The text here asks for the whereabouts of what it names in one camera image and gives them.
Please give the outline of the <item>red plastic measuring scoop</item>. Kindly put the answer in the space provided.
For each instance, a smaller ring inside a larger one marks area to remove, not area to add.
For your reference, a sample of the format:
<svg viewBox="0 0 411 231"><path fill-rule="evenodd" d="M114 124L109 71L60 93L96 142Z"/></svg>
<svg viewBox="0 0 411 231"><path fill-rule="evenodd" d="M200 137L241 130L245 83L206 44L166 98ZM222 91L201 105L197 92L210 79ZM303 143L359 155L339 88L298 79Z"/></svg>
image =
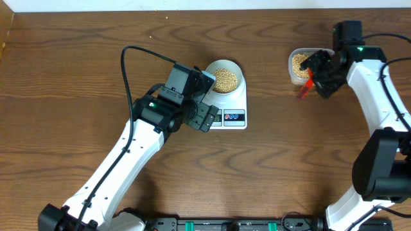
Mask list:
<svg viewBox="0 0 411 231"><path fill-rule="evenodd" d="M300 91L297 95L298 99L304 99L306 97L306 95L309 93L309 91L311 90L311 88L314 86L314 82L312 80L313 73L312 73L311 69L308 69L308 74L309 74L310 78L307 80L307 82L300 89Z"/></svg>

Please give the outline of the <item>white digital kitchen scale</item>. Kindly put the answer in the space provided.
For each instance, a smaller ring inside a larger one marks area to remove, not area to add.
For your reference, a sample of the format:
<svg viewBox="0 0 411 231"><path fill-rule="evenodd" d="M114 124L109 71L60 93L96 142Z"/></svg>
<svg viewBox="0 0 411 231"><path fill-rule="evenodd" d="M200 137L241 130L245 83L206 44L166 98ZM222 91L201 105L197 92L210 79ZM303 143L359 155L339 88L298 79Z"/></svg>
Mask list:
<svg viewBox="0 0 411 231"><path fill-rule="evenodd" d="M240 92L233 94L217 94L211 91L204 103L219 108L214 119L212 130L244 130L247 127L247 84L243 84Z"/></svg>

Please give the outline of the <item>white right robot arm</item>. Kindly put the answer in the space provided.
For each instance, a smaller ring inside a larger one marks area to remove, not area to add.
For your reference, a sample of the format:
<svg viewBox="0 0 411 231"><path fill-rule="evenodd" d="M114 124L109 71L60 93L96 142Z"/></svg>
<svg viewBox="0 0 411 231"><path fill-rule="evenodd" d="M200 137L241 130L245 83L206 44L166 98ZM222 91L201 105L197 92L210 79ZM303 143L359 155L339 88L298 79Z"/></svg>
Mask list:
<svg viewBox="0 0 411 231"><path fill-rule="evenodd" d="M388 230L383 221L370 221L379 211L401 218L391 206L410 198L410 112L389 73L390 61L378 46L368 46L360 21L333 26L333 51L318 50L300 64L309 79L298 97L314 88L329 98L343 85L353 89L367 121L370 138L352 168L352 185L311 230Z"/></svg>

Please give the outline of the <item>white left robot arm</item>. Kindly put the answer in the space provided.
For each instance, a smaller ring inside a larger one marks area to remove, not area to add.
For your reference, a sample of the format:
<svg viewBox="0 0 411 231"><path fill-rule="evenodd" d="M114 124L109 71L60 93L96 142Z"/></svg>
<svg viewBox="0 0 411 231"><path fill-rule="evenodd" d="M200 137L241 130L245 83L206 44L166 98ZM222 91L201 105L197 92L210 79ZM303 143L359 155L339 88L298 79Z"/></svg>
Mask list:
<svg viewBox="0 0 411 231"><path fill-rule="evenodd" d="M39 230L144 230L134 212L115 211L144 165L184 123L207 132L219 109L201 99L177 101L149 94L137 99L119 140L81 189L57 208L45 206Z"/></svg>

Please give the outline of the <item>soybeans in bowl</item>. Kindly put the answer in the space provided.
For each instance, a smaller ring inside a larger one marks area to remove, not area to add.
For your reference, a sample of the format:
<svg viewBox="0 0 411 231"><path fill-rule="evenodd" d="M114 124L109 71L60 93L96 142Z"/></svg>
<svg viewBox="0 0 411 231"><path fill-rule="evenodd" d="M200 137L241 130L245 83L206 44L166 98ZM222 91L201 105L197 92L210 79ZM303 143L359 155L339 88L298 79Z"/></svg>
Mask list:
<svg viewBox="0 0 411 231"><path fill-rule="evenodd" d="M228 69L217 69L213 72L216 77L214 91L220 94L230 93L238 86L237 76Z"/></svg>

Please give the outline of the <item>grey plastic bowl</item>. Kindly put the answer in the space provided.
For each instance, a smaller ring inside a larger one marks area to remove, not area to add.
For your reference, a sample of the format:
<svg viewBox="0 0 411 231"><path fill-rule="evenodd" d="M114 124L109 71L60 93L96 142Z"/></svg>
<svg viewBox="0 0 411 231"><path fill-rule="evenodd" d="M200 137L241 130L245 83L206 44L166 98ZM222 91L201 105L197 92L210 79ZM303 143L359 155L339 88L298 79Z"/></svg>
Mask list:
<svg viewBox="0 0 411 231"><path fill-rule="evenodd" d="M205 71L213 75L213 72L217 69L228 69L229 71L233 72L237 76L238 86L237 86L236 90L234 90L230 93L226 93L226 94L237 93L237 92L240 92L243 89L243 84L245 83L245 80L243 79L243 73L242 73L242 70L240 69L239 65L237 65L236 63L234 63L233 61L230 61L230 60L217 60L217 61L214 61L213 63L209 64L209 66L206 68Z"/></svg>

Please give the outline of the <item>soybeans in container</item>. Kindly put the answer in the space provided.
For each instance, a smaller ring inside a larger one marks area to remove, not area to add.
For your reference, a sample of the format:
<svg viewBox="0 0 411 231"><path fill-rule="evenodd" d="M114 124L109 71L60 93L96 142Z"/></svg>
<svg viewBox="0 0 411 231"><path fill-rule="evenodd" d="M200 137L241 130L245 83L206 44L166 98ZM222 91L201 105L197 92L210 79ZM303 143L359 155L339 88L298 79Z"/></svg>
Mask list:
<svg viewBox="0 0 411 231"><path fill-rule="evenodd" d="M296 54L292 57L292 68L293 72L296 76L300 78L309 78L310 74L307 69L302 70L301 64L308 58L307 55L304 54Z"/></svg>

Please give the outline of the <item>clear plastic container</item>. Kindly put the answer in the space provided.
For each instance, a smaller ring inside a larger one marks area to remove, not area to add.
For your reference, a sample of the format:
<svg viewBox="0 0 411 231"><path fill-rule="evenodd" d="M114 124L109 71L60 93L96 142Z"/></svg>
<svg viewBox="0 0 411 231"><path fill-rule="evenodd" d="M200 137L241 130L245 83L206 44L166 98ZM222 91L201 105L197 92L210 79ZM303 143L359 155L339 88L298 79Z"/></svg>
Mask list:
<svg viewBox="0 0 411 231"><path fill-rule="evenodd" d="M299 48L299 49L294 50L290 54L290 56L288 58L288 71L289 71L289 74L290 74L291 82L294 85L304 85L309 78L300 78L300 77L298 77L294 74L293 68L292 68L292 57L293 57L293 55L304 54L304 55L307 55L309 57L309 56L311 56L312 54L314 54L315 52L317 52L319 50L327 51L330 55L334 54L333 50L325 49L325 48Z"/></svg>

